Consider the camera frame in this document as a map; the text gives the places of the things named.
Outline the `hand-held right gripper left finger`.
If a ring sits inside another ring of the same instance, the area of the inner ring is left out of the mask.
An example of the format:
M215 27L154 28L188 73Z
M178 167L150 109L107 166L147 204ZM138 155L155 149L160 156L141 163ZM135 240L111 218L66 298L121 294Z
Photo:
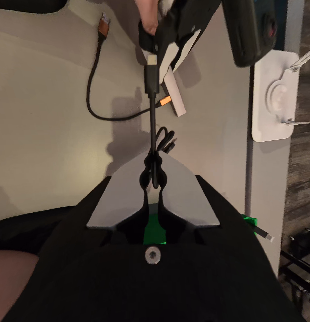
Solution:
M111 176L88 223L89 229L121 233L130 244L142 244L149 221L147 188L150 168L145 165L148 152L125 163Z

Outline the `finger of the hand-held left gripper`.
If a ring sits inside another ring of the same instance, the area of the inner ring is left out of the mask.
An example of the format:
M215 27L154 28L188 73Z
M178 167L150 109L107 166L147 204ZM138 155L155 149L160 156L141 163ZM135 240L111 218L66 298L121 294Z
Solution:
M171 62L171 68L175 72L181 63L185 60L186 56L191 51L193 45L196 43L198 36L200 35L201 29L193 31L183 36L178 42L178 52L176 57Z
M159 76L165 77L169 67L174 69L178 60L181 58L182 49L176 42L158 45L158 66Z

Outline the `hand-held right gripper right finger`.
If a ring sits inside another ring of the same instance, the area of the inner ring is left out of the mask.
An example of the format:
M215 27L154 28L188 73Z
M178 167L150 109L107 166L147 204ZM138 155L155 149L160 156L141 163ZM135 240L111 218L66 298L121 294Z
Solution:
M196 231L220 227L220 221L196 175L184 164L158 152L161 190L158 220L166 243L195 243Z

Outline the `grey usb hub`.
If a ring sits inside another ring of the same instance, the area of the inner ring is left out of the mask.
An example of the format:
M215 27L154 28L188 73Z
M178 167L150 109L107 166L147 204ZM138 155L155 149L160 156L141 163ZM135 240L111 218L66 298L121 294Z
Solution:
M167 93L171 98L171 105L176 116L183 116L186 113L185 104L182 100L182 96L171 67L168 68L162 82L162 87L164 88L165 93Z

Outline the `person's left hand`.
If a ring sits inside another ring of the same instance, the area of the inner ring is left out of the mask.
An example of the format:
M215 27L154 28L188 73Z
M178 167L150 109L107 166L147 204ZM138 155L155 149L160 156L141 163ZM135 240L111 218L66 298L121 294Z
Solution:
M158 27L158 0L135 0L144 30L154 36Z

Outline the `green plastic part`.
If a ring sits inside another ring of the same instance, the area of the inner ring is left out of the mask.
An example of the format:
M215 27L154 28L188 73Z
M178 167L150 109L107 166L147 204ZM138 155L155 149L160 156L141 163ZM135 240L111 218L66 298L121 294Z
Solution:
M248 217L244 214L241 215L247 224L253 229L255 235L258 220L253 217ZM166 244L166 231L160 226L158 221L158 215L152 214L149 216L148 224L145 227L143 245L158 245Z

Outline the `thin metal rod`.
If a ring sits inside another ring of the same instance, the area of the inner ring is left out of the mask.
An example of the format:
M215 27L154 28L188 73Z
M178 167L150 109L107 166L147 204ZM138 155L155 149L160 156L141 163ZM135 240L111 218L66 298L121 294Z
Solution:
M300 71L301 67L310 60L310 51L308 51L304 56L299 58L295 63L293 63L289 68L284 71L283 78L285 73L295 73ZM296 125L307 125L310 124L310 121L306 122L297 122L293 119L288 119L286 122L282 121L281 124L285 124L286 126L296 126Z

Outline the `white mounting base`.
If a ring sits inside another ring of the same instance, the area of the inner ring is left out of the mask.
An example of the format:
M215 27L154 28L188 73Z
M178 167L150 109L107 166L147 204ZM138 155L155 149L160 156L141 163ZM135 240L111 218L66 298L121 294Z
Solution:
M298 54L271 50L254 65L252 138L268 142L289 138L294 130L299 69Z

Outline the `black metal rack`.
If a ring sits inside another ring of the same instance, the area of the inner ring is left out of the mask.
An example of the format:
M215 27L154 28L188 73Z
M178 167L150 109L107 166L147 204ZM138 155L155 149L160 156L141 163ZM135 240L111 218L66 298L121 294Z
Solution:
M289 236L288 251L281 250L287 263L279 268L280 276L290 284L292 302L302 314L304 300L310 303L310 228Z

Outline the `person's leg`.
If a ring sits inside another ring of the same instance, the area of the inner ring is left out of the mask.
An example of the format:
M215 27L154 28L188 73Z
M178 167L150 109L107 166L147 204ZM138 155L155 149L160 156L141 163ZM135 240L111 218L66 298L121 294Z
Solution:
M0 321L28 283L45 241L73 207L0 220Z

